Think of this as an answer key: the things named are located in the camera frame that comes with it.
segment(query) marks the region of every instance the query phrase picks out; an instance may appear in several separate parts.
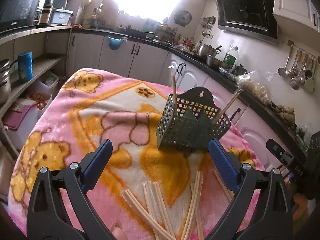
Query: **silver screw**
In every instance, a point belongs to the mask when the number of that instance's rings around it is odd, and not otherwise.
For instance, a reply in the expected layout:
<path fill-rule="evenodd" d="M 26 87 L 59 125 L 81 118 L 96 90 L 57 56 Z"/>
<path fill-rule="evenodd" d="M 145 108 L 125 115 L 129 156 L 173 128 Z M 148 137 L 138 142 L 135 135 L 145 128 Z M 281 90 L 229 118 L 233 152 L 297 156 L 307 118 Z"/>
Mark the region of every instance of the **silver screw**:
<path fill-rule="evenodd" d="M 47 172 L 47 170 L 48 170 L 47 167 L 42 167 L 42 168 L 40 169 L 40 173 L 45 173 L 45 172 Z"/>
<path fill-rule="evenodd" d="M 251 165 L 248 163 L 244 163 L 242 164 L 242 168 L 244 168 L 245 170 L 250 170 L 251 169 Z"/>
<path fill-rule="evenodd" d="M 275 168 L 275 169 L 273 169 L 273 172 L 275 173 L 275 174 L 280 174 L 280 170 L 279 169 L 277 169 L 277 168 Z"/>
<path fill-rule="evenodd" d="M 78 168 L 78 166 L 79 166 L 78 163 L 71 163 L 69 167 L 70 167 L 70 169 L 74 170 L 74 169 Z"/>

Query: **human hand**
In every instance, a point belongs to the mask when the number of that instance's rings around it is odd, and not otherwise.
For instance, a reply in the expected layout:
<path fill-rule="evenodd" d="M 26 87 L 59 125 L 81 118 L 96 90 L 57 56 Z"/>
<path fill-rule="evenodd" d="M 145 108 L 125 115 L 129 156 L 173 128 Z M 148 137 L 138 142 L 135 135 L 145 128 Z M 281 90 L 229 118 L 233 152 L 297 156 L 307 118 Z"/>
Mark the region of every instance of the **human hand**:
<path fill-rule="evenodd" d="M 127 235 L 122 230 L 122 226 L 119 220 L 117 220 L 110 229 L 111 233 L 117 240 L 128 240 Z"/>

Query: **pink blanket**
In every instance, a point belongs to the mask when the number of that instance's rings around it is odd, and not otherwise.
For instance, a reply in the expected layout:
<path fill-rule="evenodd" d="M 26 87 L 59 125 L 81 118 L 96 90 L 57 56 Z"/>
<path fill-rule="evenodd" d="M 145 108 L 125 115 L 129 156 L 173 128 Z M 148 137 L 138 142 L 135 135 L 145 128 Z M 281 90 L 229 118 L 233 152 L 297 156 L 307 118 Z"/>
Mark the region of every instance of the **pink blanket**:
<path fill-rule="evenodd" d="M 86 68 L 76 72 L 35 126 L 15 165 L 9 214 L 17 226 L 26 233 L 30 193 L 41 167 L 56 170 L 80 162 L 108 138 L 113 155 L 96 187 L 87 194 L 105 225 L 110 228 L 120 220 L 129 239 L 154 239 L 152 229 L 121 197 L 121 191 L 129 188 L 146 207 L 141 183 L 161 181 L 169 218 L 180 239 L 191 200 L 190 183 L 196 171 L 202 171 L 200 212 L 206 236 L 229 202 L 213 173 L 208 153 L 195 152 L 185 158 L 174 149 L 157 149 L 156 127 L 169 93 L 170 87 L 106 71 Z M 241 162 L 264 170 L 233 124 L 220 142 Z M 64 190 L 62 196 L 73 226 L 81 229 Z M 239 229 L 247 227 L 257 198 L 255 192 Z M 197 239 L 196 231 L 190 239 Z"/>

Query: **dark green plastic basket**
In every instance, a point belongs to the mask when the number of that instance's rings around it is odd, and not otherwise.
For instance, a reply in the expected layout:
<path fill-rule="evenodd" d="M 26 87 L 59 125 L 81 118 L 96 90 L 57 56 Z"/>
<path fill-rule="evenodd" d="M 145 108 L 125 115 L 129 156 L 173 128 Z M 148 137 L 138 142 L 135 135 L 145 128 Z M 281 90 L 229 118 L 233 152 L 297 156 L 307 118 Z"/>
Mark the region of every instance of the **dark green plastic basket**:
<path fill-rule="evenodd" d="M 208 151 L 209 142 L 220 139 L 230 128 L 226 114 L 212 124 L 221 109 L 214 104 L 212 94 L 206 88 L 196 87 L 177 95 L 177 103 L 178 115 L 175 115 L 170 94 L 156 131 L 158 148 Z"/>

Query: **blue cup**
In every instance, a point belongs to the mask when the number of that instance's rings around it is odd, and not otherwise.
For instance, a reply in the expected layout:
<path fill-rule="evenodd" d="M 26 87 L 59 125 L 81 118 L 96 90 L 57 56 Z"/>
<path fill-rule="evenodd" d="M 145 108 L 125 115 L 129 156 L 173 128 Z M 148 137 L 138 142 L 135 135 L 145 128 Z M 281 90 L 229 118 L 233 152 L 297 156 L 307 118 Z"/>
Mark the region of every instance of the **blue cup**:
<path fill-rule="evenodd" d="M 32 52 L 26 51 L 18 55 L 18 58 L 11 63 L 18 62 L 19 81 L 22 83 L 28 82 L 32 79 Z"/>

